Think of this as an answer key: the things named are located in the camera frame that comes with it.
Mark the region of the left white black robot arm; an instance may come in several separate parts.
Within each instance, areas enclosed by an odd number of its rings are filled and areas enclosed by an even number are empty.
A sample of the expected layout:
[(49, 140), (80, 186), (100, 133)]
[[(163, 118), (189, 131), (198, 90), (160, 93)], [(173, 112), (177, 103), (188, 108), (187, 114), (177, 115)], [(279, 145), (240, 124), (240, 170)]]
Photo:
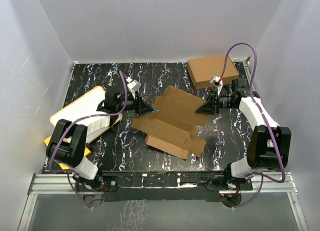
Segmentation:
[(53, 164), (62, 164), (65, 172), (84, 179), (93, 191), (103, 186), (104, 179), (98, 175), (99, 168), (85, 155), (87, 143), (118, 123), (124, 111), (133, 110), (141, 116), (154, 110), (137, 91), (118, 92), (111, 101), (107, 101), (105, 94), (97, 86), (54, 114), (50, 118), (54, 130), (46, 148), (50, 172), (59, 173)]

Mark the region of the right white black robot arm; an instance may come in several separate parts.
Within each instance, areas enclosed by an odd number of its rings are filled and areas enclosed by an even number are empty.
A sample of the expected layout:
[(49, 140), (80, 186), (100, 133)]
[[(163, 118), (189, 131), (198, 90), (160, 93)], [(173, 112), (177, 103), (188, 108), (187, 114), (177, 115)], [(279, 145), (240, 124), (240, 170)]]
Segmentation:
[(252, 84), (245, 78), (234, 79), (232, 91), (228, 95), (221, 94), (221, 77), (213, 76), (210, 83), (213, 91), (195, 112), (218, 115), (221, 109), (237, 109), (246, 117), (253, 130), (246, 156), (229, 163), (223, 173), (215, 178), (217, 185), (223, 184), (233, 190), (254, 175), (283, 183), (289, 159), (291, 130), (272, 119), (263, 108), (259, 94), (253, 91)]

